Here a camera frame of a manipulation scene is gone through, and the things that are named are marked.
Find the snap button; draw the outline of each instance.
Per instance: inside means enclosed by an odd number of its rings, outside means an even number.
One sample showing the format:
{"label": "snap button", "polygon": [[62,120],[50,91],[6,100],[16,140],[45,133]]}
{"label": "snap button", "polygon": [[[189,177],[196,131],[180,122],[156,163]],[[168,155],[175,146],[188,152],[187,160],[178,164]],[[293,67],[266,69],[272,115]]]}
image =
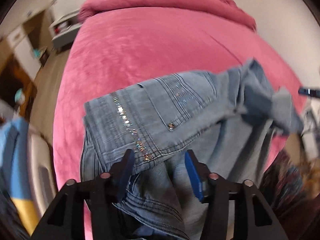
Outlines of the snap button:
{"label": "snap button", "polygon": [[169,122],[168,123],[168,129],[169,130],[173,130],[176,126],[172,123],[172,122]]}

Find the metal bolt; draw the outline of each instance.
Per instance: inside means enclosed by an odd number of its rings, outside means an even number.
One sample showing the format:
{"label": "metal bolt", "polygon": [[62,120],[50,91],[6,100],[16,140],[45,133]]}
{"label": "metal bolt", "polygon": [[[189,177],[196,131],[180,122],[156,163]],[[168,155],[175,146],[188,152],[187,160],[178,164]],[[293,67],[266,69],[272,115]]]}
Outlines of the metal bolt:
{"label": "metal bolt", "polygon": [[169,130],[173,130],[176,126],[172,123],[172,122],[169,122],[168,123],[168,129]]}
{"label": "metal bolt", "polygon": [[219,175],[217,173],[210,173],[209,178],[210,179],[219,179]]}
{"label": "metal bolt", "polygon": [[66,185],[71,186],[71,185],[73,185],[75,183],[76,183],[75,179],[68,179],[67,182],[66,182]]}
{"label": "metal bolt", "polygon": [[100,174],[100,178],[102,179],[109,179],[111,177],[111,174],[109,172],[104,172]]}
{"label": "metal bolt", "polygon": [[253,181],[252,180],[249,180],[249,179],[246,179],[244,182],[243,182],[246,186],[248,186],[248,187],[251,187],[251,186],[253,186]]}

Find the yellow fabric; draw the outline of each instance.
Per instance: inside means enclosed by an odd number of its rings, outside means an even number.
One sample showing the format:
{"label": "yellow fabric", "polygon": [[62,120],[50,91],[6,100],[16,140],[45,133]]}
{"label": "yellow fabric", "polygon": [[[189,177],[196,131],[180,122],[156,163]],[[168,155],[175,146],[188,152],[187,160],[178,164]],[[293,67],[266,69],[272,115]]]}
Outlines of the yellow fabric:
{"label": "yellow fabric", "polygon": [[18,210],[18,214],[23,226],[26,228],[29,235],[32,235],[40,220],[36,212],[35,205],[31,200],[18,198],[11,199]]}

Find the beige wall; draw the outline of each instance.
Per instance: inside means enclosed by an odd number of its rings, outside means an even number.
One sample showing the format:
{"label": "beige wall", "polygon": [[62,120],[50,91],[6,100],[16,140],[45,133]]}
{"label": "beige wall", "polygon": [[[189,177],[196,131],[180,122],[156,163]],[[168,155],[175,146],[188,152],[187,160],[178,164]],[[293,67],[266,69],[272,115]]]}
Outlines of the beige wall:
{"label": "beige wall", "polygon": [[37,13],[49,7],[51,0],[17,0],[0,25],[0,36],[6,36],[27,19],[29,11]]}
{"label": "beige wall", "polygon": [[320,87],[320,27],[302,0],[235,0],[306,86]]}

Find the bed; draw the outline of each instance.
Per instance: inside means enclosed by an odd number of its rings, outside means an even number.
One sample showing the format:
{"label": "bed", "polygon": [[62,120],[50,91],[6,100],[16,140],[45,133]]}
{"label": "bed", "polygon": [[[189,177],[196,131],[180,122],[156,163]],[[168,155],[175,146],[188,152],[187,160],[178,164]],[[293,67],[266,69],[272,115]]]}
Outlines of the bed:
{"label": "bed", "polygon": [[[255,58],[273,88],[286,87],[300,113],[300,81],[232,0],[87,0],[59,90],[53,151],[58,188],[80,181],[83,104],[146,79],[188,70],[221,72]],[[284,146],[275,137],[267,166]],[[85,232],[92,238],[89,211]]]}

